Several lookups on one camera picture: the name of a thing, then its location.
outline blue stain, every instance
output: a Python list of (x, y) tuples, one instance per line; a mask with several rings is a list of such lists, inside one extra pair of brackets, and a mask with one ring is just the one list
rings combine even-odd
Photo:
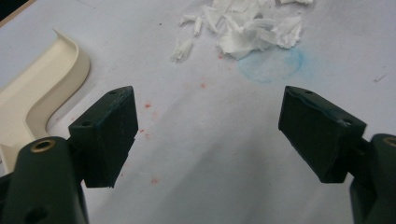
[(290, 53), (289, 57), (285, 58), (285, 64), (288, 64), (290, 67), (294, 68), (293, 71), (287, 74), (287, 77), (292, 77), (300, 71), (306, 59), (305, 56), (303, 55), (303, 52), (300, 51), (299, 49), (290, 49), (289, 53)]
[(306, 76), (306, 67), (305, 53), (297, 48), (270, 48), (264, 52), (255, 50), (238, 62), (238, 70), (244, 77), (261, 84), (296, 75)]

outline torn paper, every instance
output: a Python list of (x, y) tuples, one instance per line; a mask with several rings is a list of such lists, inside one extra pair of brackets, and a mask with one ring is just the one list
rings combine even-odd
[(280, 0), (281, 4), (292, 3), (292, 2), (311, 4), (314, 2), (314, 0)]
[[(313, 0), (281, 0), (282, 4), (290, 2), (310, 4)], [(285, 17), (278, 12), (275, 0), (214, 0), (210, 6), (201, 6), (201, 10), (202, 18), (183, 15), (180, 24), (195, 21), (194, 36), (200, 34), (203, 24), (206, 25), (218, 34), (217, 46), (221, 51), (236, 59), (247, 56), (254, 49), (264, 51), (272, 45), (290, 49), (301, 38), (301, 17)], [(181, 53), (182, 46), (176, 48), (172, 58), (187, 57)]]
[(179, 43), (178, 39), (176, 40), (175, 48), (171, 56), (172, 62), (183, 62), (189, 56), (190, 50), (192, 47), (192, 39), (188, 39), (182, 44)]

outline beige plastic object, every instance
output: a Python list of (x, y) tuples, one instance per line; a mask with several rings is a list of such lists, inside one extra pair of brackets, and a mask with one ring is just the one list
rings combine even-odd
[(88, 55), (73, 40), (55, 33), (53, 45), (0, 91), (0, 156), (6, 174), (13, 171), (22, 147), (48, 136), (48, 119), (90, 70)]

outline curved plastic edge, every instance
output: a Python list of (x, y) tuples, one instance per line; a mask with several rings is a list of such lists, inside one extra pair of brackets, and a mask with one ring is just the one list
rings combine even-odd
[(0, 92), (0, 156), (6, 174), (21, 148), (48, 136), (50, 116), (84, 82), (90, 59), (78, 45), (55, 30), (56, 41)]

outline white table surface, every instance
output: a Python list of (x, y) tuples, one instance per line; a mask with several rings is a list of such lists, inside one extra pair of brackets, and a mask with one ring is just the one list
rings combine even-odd
[(51, 135), (68, 137), (105, 92), (134, 87), (142, 132), (116, 187), (85, 189), (92, 224), (353, 223), (352, 177), (320, 184), (277, 129), (283, 90), (302, 87), (341, 106), (368, 124), (367, 140), (396, 134), (396, 1), (283, 6), (303, 18), (294, 49), (220, 59), (204, 28), (189, 59), (171, 63), (176, 38), (192, 33), (177, 26), (181, 15), (203, 4), (38, 0), (0, 28), (0, 87), (50, 46), (52, 27), (90, 55), (91, 71), (50, 119)]

